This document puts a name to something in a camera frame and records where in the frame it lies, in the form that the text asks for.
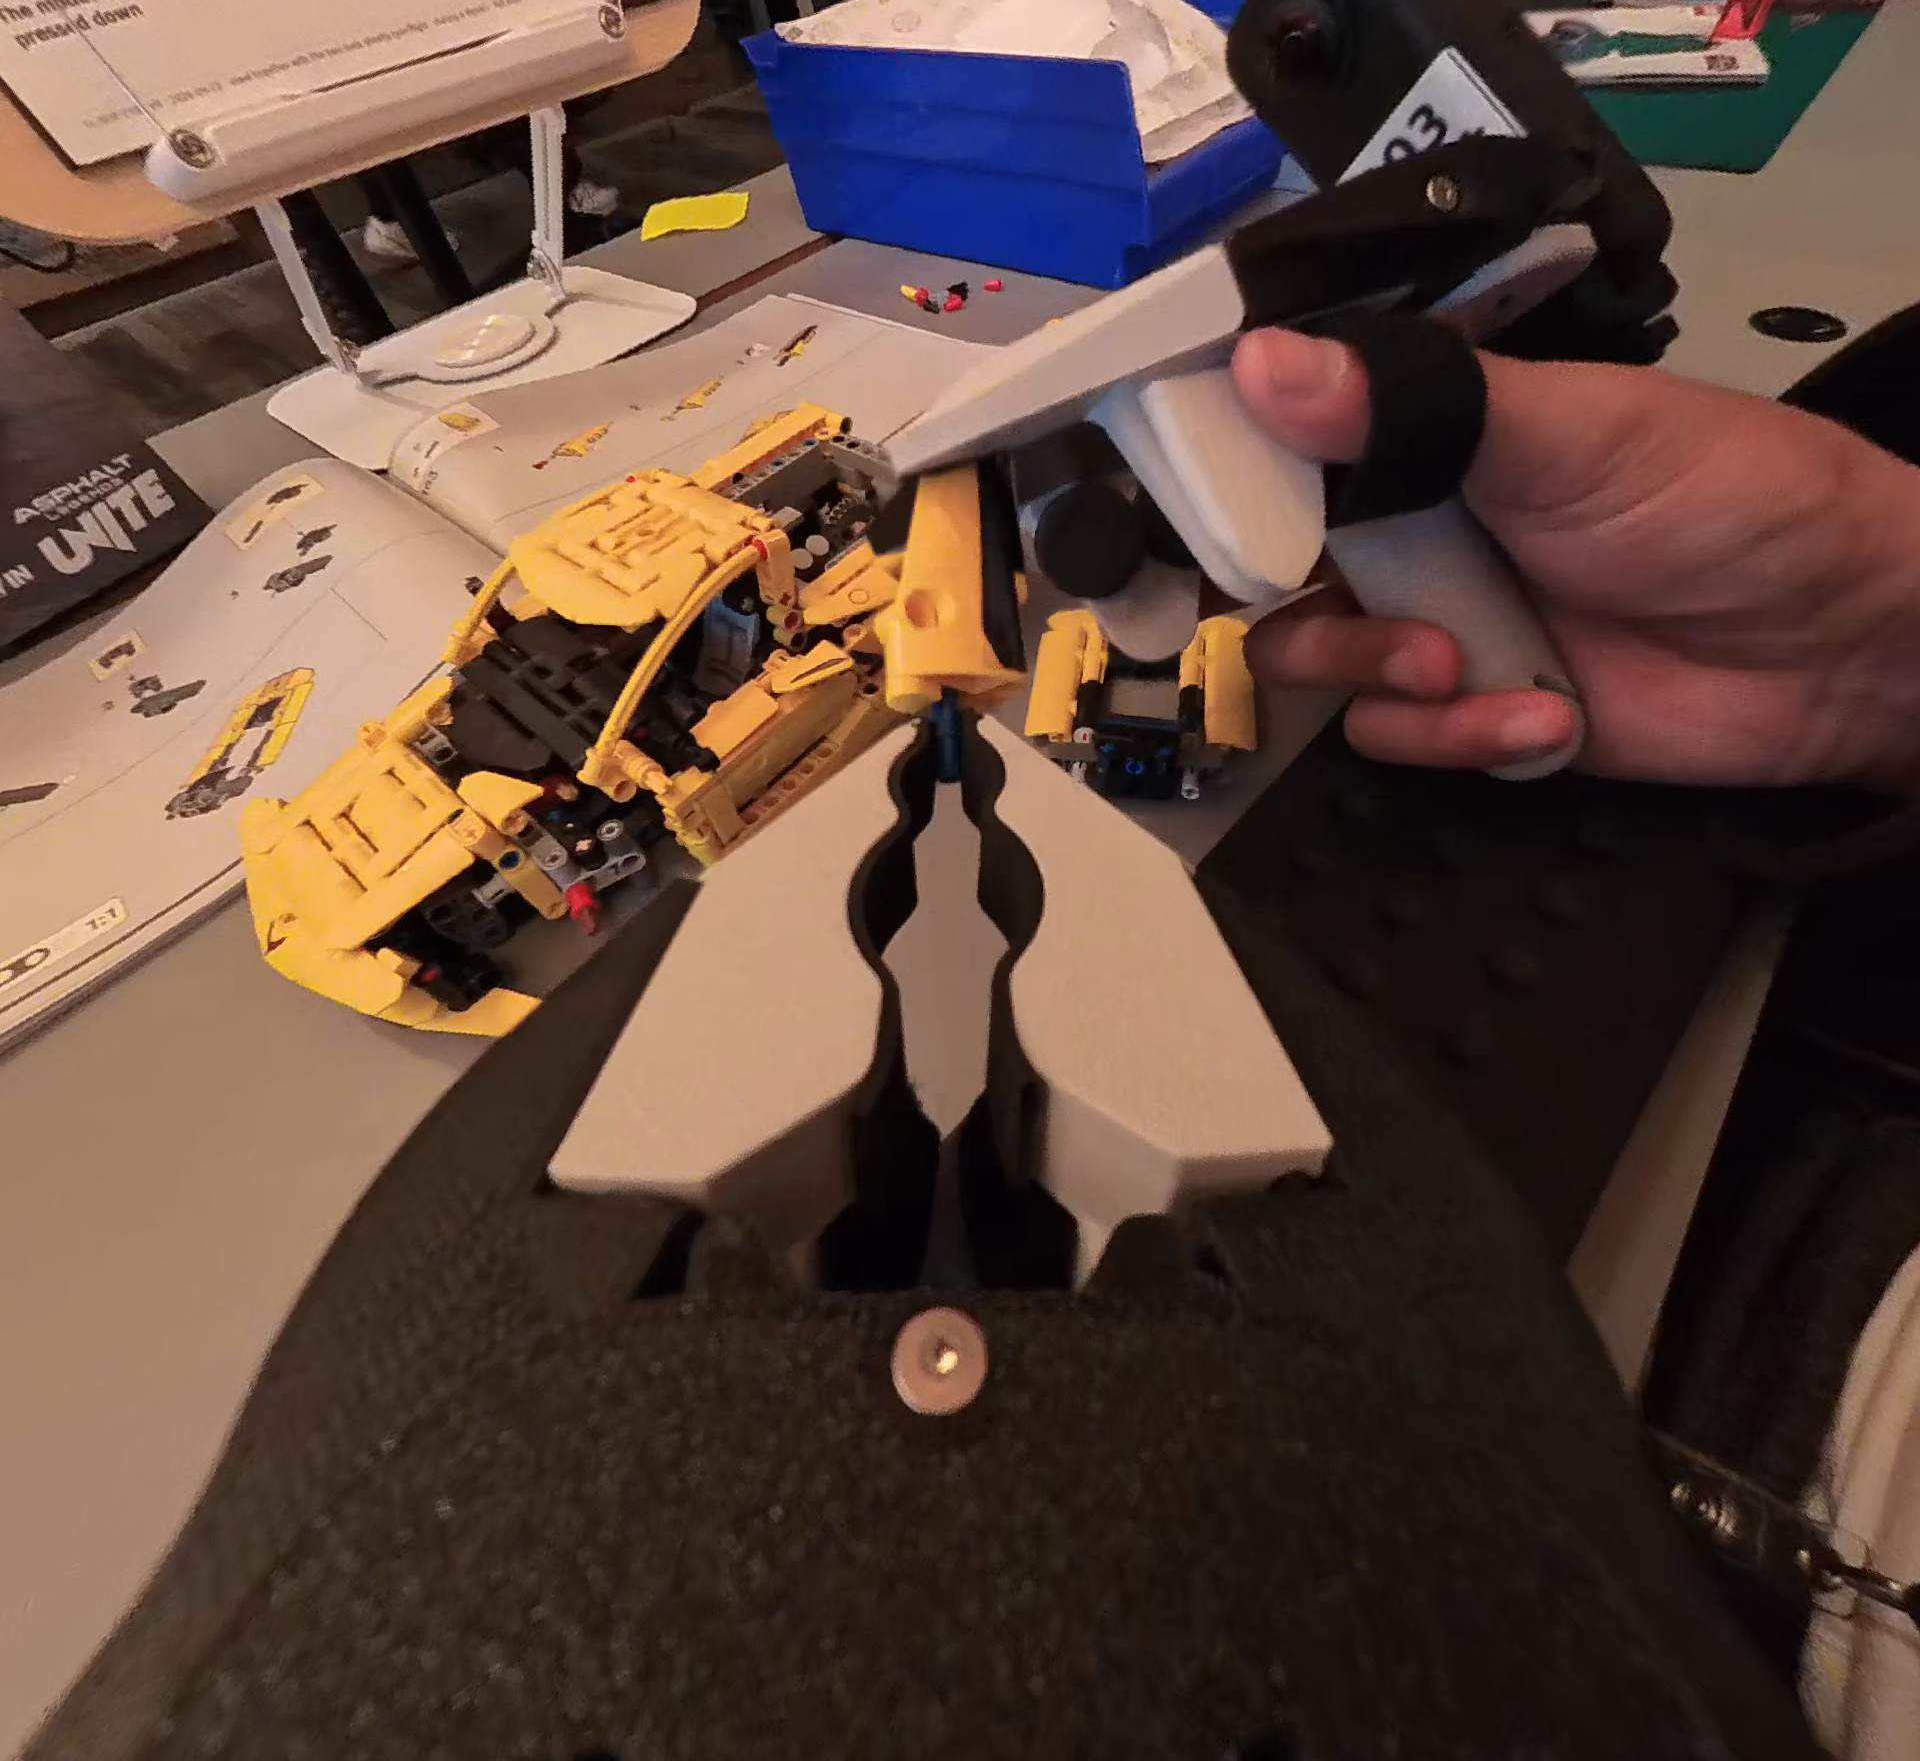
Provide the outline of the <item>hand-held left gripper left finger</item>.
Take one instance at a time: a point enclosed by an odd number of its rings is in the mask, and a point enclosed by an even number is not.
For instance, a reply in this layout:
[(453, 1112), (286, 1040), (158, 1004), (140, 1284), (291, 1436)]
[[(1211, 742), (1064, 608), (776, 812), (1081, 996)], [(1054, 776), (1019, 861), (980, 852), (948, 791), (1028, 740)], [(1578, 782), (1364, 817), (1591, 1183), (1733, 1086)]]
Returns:
[(814, 1278), (917, 1278), (925, 1112), (884, 950), (917, 908), (898, 727), (707, 871), (547, 1173), (747, 1223)]

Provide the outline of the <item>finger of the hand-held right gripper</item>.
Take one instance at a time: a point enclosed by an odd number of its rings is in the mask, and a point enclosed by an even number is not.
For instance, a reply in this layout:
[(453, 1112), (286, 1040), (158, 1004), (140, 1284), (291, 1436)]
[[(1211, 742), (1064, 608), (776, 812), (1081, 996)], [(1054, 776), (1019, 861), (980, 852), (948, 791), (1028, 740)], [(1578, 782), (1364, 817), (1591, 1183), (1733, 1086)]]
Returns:
[(904, 424), (884, 457), (901, 482), (1019, 448), (1082, 420), (1123, 382), (1189, 373), (1245, 328), (1245, 293), (1224, 242), (999, 349)]

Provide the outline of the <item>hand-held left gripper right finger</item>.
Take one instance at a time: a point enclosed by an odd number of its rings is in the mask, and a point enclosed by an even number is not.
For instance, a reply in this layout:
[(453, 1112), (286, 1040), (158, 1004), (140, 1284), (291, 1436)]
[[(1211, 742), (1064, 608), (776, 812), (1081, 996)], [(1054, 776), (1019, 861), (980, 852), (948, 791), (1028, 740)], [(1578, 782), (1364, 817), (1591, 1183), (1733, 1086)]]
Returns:
[(1310, 1091), (1189, 867), (984, 716), (970, 817), (996, 965), (970, 1113), (984, 1284), (1085, 1284), (1121, 1223), (1321, 1177)]

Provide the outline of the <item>yellow brick door panel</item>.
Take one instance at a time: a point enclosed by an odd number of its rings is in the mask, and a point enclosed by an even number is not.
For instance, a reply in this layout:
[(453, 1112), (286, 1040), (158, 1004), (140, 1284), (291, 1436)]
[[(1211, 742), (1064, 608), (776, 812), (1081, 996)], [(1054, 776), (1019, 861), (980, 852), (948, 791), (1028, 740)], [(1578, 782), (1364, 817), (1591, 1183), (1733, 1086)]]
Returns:
[(920, 714), (947, 694), (984, 707), (1027, 681), (1027, 565), (1000, 453), (902, 482), (872, 550), (898, 582), (874, 621), (892, 710)]

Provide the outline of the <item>yellow brick car model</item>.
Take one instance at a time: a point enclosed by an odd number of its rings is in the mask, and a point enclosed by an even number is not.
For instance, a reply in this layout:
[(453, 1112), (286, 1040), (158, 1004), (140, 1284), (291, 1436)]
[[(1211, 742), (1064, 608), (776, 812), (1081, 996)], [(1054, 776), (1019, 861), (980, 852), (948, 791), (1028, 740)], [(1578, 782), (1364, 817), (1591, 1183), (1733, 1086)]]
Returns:
[(243, 822), (264, 960), (402, 1030), (500, 1037), (500, 952), (602, 929), (674, 843), (720, 861), (913, 716), (874, 621), (901, 489), (801, 407), (691, 478), (630, 471), (517, 536), (389, 716)]

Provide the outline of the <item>person's right forearm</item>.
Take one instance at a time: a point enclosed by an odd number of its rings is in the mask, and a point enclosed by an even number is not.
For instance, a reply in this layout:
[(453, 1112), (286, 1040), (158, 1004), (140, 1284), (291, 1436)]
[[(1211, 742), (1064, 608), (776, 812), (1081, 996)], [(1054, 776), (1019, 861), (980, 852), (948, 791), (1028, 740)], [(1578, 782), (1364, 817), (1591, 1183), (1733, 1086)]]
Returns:
[(1919, 304), (1826, 358), (1782, 402), (1919, 465)]

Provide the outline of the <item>grey desk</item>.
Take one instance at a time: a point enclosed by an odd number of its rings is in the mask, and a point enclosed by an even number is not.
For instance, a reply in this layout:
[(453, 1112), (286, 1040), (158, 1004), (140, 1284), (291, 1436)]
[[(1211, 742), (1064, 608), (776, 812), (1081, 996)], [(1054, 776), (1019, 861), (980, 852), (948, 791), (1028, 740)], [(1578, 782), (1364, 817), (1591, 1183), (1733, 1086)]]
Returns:
[[(1654, 170), (1676, 216), (1667, 366), (1778, 394), (1915, 299), (1915, 0), (1895, 0), (1764, 170)], [(274, 978), (240, 901), (6, 1058), (6, 1362), (59, 1385), (238, 1394), (362, 1193), (482, 1053)]]

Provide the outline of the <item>person's right hand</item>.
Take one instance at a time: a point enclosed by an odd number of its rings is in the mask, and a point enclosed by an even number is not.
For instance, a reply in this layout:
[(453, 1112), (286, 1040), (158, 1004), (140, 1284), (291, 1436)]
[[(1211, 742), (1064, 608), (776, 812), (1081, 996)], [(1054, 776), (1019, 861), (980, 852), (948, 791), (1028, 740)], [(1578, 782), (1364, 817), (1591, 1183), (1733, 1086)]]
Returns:
[[(1836, 424), (1648, 366), (1479, 353), (1464, 502), (1585, 700), (1578, 764), (1617, 782), (1919, 790), (1919, 478)], [(1258, 331), (1237, 394), (1291, 448), (1357, 458), (1357, 349)], [(1468, 694), (1451, 634), (1340, 594), (1260, 621), (1247, 662), (1352, 696), (1379, 764), (1502, 768), (1572, 740), (1547, 692)]]

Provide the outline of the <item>blue storage bin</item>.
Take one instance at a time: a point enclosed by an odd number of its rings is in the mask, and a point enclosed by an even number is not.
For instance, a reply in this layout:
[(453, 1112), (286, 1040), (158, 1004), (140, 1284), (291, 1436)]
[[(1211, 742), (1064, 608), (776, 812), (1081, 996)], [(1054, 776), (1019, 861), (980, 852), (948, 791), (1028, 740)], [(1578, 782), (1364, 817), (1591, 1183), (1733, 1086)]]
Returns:
[[(1189, 0), (1223, 32), (1245, 0)], [(808, 223), (929, 255), (1116, 288), (1265, 192), (1258, 117), (1166, 165), (1116, 61), (781, 43), (746, 51)]]

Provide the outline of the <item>yellow brick rear subassembly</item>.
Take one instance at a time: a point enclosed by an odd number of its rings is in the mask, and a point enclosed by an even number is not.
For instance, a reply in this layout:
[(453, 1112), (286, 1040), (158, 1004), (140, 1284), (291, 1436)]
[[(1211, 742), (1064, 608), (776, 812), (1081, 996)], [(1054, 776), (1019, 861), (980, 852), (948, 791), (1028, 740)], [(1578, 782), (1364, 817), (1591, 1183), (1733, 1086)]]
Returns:
[(1198, 621), (1162, 661), (1120, 651), (1089, 608), (1049, 620), (1027, 696), (1027, 740), (1108, 803), (1198, 803), (1258, 751), (1247, 623)]

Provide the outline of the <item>green storage bin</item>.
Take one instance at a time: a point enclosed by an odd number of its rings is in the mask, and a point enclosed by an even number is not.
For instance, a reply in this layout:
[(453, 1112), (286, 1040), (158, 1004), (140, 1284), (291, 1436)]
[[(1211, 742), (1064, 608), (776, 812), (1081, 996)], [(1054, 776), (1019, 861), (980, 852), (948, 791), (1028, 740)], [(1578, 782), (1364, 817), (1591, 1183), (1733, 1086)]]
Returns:
[(1585, 99), (1648, 170), (1756, 174), (1877, 19), (1879, 9), (1773, 12), (1760, 32), (1760, 86), (1585, 88)]

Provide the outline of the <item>crumpled white paper bags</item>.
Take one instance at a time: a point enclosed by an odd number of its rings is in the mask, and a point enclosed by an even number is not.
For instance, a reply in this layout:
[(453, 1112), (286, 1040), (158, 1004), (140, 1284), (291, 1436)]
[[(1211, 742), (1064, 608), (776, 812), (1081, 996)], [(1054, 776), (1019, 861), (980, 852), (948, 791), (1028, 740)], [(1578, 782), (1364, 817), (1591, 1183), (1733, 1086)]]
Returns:
[(791, 46), (1100, 60), (1127, 69), (1151, 165), (1184, 157), (1255, 109), (1227, 67), (1227, 34), (1189, 0), (843, 0), (776, 36)]

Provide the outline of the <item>open instruction booklet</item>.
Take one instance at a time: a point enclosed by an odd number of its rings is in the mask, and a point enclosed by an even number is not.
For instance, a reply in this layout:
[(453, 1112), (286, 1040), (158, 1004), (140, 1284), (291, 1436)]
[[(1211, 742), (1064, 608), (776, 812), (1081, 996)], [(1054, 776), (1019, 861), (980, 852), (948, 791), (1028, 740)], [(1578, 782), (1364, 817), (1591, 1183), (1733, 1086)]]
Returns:
[(246, 814), (444, 670), (517, 536), (630, 471), (715, 467), (805, 406), (890, 442), (991, 355), (773, 293), (582, 373), (430, 388), (370, 467), (264, 478), (116, 621), (6, 687), (6, 1044), (240, 893)]

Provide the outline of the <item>dark toy car set box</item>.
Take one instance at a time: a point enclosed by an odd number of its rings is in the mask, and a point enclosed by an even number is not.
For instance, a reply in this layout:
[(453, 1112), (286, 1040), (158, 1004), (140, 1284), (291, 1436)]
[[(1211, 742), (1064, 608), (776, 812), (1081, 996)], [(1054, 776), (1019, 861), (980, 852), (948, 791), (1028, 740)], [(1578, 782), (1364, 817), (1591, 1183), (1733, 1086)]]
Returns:
[(2, 304), (2, 652), (162, 565), (210, 519), (133, 402)]

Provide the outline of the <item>document stand with sheet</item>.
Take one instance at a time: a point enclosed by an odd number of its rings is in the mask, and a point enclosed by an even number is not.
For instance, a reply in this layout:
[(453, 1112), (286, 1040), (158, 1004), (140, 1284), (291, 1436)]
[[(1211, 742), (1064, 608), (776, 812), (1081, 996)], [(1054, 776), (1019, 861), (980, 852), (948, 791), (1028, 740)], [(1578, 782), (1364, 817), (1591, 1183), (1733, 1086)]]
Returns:
[[(698, 5), (701, 0), (652, 0), (645, 5), (621, 3), (630, 38), (630, 55), (621, 77), (590, 86), (582, 94), (573, 94), (562, 104), (571, 104), (585, 94), (626, 86), (645, 76), (654, 76), (661, 67), (675, 61), (693, 34)], [(505, 125), (513, 117), (526, 113), (529, 112), (505, 112), (505, 117), (500, 119), (482, 119), (470, 125), (466, 135), (429, 137), (416, 152), (406, 157), (413, 157), (441, 141), (456, 141), (479, 135), (493, 125)], [(42, 137), (39, 127), (6, 96), (6, 216), (59, 238), (121, 242), (169, 238), (173, 233), (194, 228), (196, 223), (243, 210), (196, 210), (161, 193), (145, 174), (147, 150), (152, 141), (135, 150), (133, 156), (115, 157), (109, 162), (72, 168)]]

